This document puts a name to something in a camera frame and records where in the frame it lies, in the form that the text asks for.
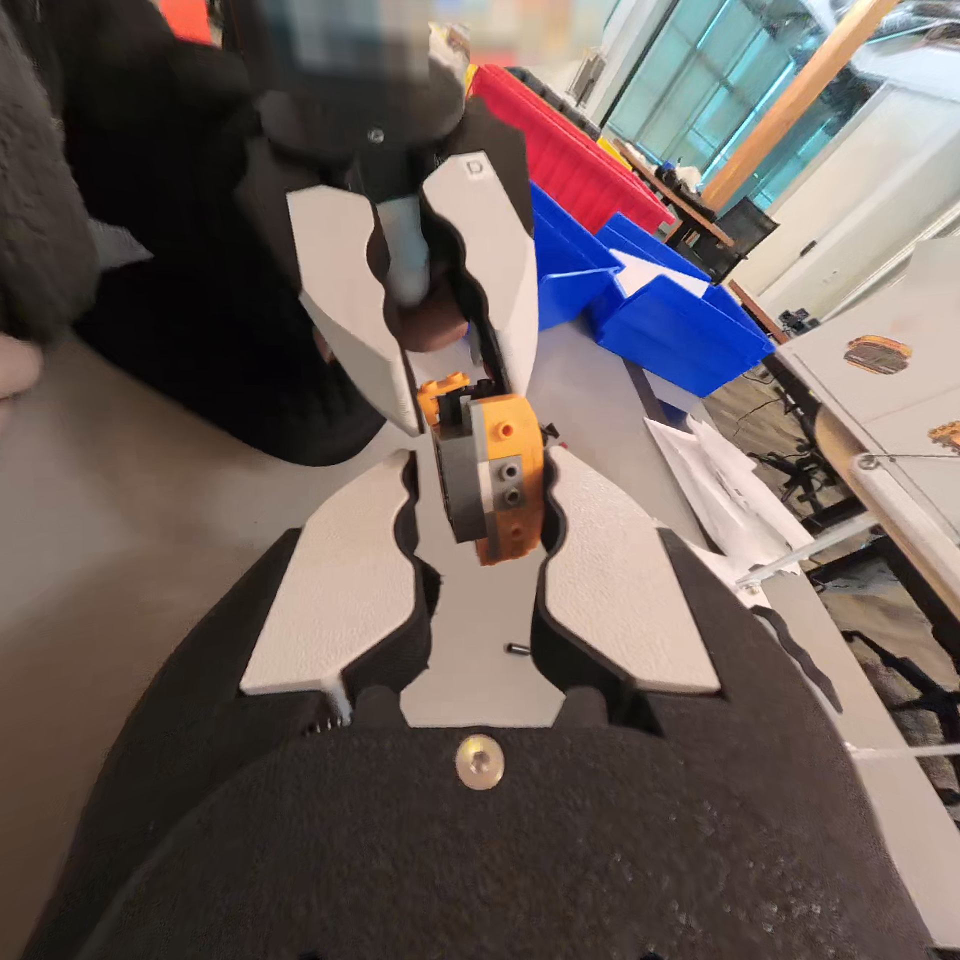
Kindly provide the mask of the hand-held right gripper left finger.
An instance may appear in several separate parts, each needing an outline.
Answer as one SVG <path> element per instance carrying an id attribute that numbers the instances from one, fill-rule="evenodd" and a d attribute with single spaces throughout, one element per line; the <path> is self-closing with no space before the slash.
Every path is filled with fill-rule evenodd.
<path id="1" fill-rule="evenodd" d="M 347 719 L 360 692 L 402 692 L 429 664 L 416 558 L 416 454 L 401 449 L 339 488 L 298 534 L 240 680 L 247 696 L 323 694 Z"/>

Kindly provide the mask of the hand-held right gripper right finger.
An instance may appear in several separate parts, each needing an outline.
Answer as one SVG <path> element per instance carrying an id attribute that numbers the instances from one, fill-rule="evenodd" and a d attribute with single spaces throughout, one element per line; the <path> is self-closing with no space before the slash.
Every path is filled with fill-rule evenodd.
<path id="1" fill-rule="evenodd" d="M 657 522 L 563 447 L 544 455 L 537 671 L 562 691 L 713 696 L 721 683 Z"/>

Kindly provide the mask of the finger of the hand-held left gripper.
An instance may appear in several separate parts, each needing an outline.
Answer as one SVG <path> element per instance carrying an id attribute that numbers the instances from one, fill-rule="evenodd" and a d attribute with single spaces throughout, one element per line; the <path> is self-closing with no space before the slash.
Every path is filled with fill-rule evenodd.
<path id="1" fill-rule="evenodd" d="M 455 154 L 424 180 L 429 215 L 451 242 L 451 284 L 471 324 L 474 362 L 525 396 L 536 359 L 536 252 L 485 152 Z"/>
<path id="2" fill-rule="evenodd" d="M 286 202 L 302 305 L 366 401 L 419 436 L 413 372 L 393 330 L 395 304 L 379 278 L 389 258 L 374 206 L 331 186 L 290 191 Z"/>

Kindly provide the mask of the orange lego car section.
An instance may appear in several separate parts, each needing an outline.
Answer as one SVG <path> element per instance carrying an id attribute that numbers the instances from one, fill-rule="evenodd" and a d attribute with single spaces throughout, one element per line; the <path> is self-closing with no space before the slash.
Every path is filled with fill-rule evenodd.
<path id="1" fill-rule="evenodd" d="M 482 567 L 527 556 L 544 521 L 544 435 L 527 399 L 490 379 L 439 398 L 431 428 L 448 521 Z"/>

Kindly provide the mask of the small orange lego piece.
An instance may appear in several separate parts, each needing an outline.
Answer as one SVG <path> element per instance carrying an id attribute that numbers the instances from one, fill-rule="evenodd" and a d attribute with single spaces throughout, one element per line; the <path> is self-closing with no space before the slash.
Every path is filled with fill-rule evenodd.
<path id="1" fill-rule="evenodd" d="M 421 412 L 430 428 L 435 428 L 440 420 L 439 398 L 456 392 L 472 384 L 463 371 L 456 371 L 443 379 L 430 379 L 419 386 L 416 393 Z"/>

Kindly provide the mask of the person's left hand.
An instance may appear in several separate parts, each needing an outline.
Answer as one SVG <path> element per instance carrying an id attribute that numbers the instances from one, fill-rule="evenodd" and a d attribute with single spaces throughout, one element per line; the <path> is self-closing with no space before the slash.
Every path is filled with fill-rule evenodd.
<path id="1" fill-rule="evenodd" d="M 413 307 L 397 307 L 391 330 L 400 347 L 413 353 L 432 353 L 461 339 L 469 329 L 455 295 L 438 286 Z"/>

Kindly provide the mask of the blue plastic bin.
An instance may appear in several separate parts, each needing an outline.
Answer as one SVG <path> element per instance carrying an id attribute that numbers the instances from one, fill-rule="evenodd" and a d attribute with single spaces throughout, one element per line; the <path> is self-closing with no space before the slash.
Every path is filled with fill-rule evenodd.
<path id="1" fill-rule="evenodd" d="M 531 184 L 541 332 L 578 319 L 624 264 L 541 187 Z"/>
<path id="2" fill-rule="evenodd" d="M 607 351 L 699 399 L 774 353 L 723 286 L 623 214 L 595 239 L 621 265 L 586 308 L 593 338 Z"/>

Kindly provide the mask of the red plastic bin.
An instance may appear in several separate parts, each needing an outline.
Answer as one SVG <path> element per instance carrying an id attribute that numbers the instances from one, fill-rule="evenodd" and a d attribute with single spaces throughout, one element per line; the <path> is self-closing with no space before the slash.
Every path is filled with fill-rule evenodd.
<path id="1" fill-rule="evenodd" d="M 531 180 L 587 232 L 618 212 L 650 234 L 675 222 L 632 170 L 504 67 L 478 66 L 470 92 L 523 135 Z"/>

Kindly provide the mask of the black office chair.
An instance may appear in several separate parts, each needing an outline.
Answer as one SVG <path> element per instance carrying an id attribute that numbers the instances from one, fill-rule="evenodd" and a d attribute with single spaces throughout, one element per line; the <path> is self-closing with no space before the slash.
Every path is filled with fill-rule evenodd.
<path id="1" fill-rule="evenodd" d="M 718 216 L 715 225 L 731 240 L 730 250 L 723 255 L 723 265 L 718 274 L 718 281 L 723 282 L 781 224 L 749 195 L 744 195 Z"/>

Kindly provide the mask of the dark fleece jacket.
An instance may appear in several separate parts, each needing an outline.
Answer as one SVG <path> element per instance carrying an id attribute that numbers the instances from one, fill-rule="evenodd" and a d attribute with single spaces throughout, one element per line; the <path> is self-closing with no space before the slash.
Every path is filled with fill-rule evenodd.
<path id="1" fill-rule="evenodd" d="M 64 154 L 59 67 L 39 2 L 2 2 L 2 334 L 48 346 L 94 303 L 90 220 Z"/>

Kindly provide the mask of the beige sweatshirt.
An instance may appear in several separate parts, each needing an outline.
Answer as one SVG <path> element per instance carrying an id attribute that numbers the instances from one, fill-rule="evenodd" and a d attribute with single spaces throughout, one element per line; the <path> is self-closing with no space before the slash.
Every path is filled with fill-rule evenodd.
<path id="1" fill-rule="evenodd" d="M 30 391 L 43 370 L 41 348 L 31 342 L 1 334 L 1 402 Z"/>

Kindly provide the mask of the white tray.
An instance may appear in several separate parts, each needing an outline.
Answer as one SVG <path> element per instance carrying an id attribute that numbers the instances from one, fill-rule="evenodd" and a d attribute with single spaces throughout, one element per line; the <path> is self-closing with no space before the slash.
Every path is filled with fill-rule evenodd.
<path id="1" fill-rule="evenodd" d="M 719 695 L 657 708 L 685 769 L 730 801 L 686 816 L 685 867 L 662 880 L 671 958 L 958 958 L 891 857 L 837 729 L 776 634 L 677 534 L 662 539 L 718 673 Z"/>

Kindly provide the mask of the wooden post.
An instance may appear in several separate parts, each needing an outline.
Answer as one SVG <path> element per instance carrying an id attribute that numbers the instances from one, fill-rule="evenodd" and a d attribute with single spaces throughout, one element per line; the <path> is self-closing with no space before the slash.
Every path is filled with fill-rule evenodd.
<path id="1" fill-rule="evenodd" d="M 730 201 L 896 4 L 896 1 L 856 1 L 849 7 L 797 78 L 705 186 L 703 199 L 709 206 L 722 208 Z"/>

